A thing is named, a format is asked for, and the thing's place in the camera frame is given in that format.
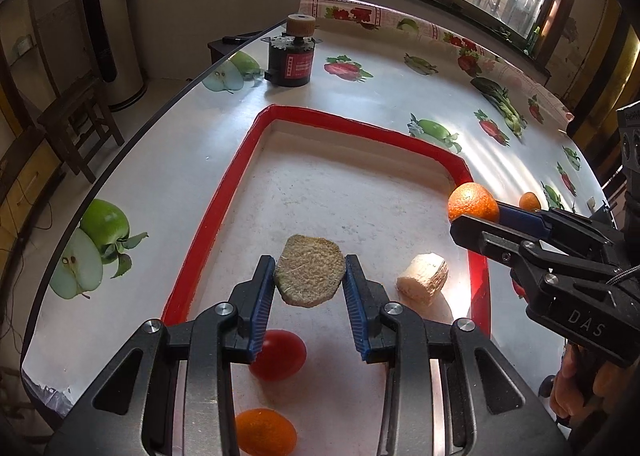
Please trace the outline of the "person right hand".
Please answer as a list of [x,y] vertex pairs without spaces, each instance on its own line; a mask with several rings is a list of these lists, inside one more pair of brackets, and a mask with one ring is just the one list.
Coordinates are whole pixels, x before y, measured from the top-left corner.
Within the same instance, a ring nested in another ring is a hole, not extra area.
[[577,378],[582,374],[579,358],[582,348],[574,344],[565,347],[559,372],[555,375],[550,395],[553,413],[570,428],[577,428],[587,417],[602,410],[612,414],[620,400],[627,394],[639,361],[627,368],[605,362],[593,379],[593,397],[587,402],[578,389]]

